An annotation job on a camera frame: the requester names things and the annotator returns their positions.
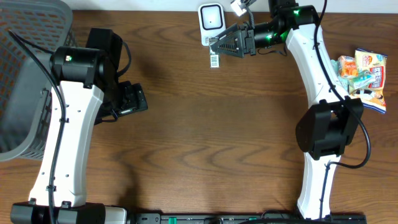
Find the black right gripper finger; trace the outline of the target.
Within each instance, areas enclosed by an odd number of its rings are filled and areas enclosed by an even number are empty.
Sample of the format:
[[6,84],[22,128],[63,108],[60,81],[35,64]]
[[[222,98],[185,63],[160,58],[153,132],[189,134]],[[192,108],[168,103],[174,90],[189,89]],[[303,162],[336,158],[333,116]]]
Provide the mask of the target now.
[[224,31],[220,32],[217,36],[215,36],[216,39],[221,40],[222,38],[226,37],[229,34],[232,34],[233,32],[236,32],[239,29],[239,25],[237,23],[231,25]]
[[215,54],[225,54],[234,57],[243,58],[243,38],[242,32],[236,31],[222,39],[213,38],[214,42],[210,44],[210,50]]

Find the dark green round-label box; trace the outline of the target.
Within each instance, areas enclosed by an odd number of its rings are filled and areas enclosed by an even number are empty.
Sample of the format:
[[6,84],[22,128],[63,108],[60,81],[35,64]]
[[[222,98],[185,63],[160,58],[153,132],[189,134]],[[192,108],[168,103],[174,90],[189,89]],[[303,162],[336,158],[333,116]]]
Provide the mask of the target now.
[[211,46],[218,41],[217,38],[209,38],[210,68],[220,67],[220,56],[212,50]]

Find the orange tissue pack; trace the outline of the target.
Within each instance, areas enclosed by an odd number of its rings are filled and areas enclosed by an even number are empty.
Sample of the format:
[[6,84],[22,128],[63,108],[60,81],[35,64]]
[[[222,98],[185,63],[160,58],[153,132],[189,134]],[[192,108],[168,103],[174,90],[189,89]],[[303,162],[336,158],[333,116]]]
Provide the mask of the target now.
[[338,73],[341,78],[356,78],[359,73],[353,57],[342,55],[338,58]]

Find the mint green wipes pack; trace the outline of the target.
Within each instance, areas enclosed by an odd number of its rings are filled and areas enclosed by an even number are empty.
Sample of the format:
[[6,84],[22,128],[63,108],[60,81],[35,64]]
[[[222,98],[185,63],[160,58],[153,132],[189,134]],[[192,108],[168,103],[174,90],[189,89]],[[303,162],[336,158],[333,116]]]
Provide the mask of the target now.
[[340,76],[338,70],[338,62],[336,60],[330,60],[330,62],[339,80],[340,86],[342,86],[346,91],[348,91],[349,90],[348,80]]

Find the teal tissue pack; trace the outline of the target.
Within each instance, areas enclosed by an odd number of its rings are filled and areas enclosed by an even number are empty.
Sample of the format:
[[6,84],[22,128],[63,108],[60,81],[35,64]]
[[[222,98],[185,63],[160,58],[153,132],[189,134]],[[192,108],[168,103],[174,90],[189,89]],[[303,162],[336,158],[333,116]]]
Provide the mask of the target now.
[[376,76],[369,70],[362,71],[356,78],[350,79],[348,84],[353,89],[364,88],[366,85],[375,82]]

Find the yellow snack chip bag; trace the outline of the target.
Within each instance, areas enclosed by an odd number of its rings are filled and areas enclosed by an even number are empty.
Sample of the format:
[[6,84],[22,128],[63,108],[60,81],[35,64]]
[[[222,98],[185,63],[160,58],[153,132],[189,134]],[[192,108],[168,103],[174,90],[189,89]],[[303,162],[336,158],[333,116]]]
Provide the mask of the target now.
[[364,49],[356,49],[354,59],[359,74],[369,70],[376,76],[376,81],[357,90],[349,86],[351,98],[359,98],[365,108],[386,113],[386,99],[383,94],[386,82],[386,64],[388,56]]

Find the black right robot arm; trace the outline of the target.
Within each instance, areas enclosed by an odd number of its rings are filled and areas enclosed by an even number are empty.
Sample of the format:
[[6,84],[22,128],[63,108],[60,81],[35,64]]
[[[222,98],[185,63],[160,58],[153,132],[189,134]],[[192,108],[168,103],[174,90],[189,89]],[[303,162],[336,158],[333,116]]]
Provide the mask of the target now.
[[361,100],[349,97],[339,86],[323,43],[314,6],[295,1],[269,1],[272,20],[234,24],[208,38],[211,60],[221,54],[243,58],[260,49],[284,44],[298,66],[308,100],[308,111],[295,128],[305,167],[297,208],[305,220],[327,220],[333,176],[362,115]]

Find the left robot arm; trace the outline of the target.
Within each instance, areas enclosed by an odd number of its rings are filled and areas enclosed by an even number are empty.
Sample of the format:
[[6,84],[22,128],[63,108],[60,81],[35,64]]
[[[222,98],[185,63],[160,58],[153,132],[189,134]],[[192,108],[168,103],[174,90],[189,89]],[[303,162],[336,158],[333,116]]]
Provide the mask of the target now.
[[110,29],[93,28],[85,47],[59,47],[42,67],[52,89],[44,158],[26,202],[12,206],[13,223],[132,222],[124,207],[86,200],[86,167],[93,128],[148,108],[140,84],[121,82],[127,49]]

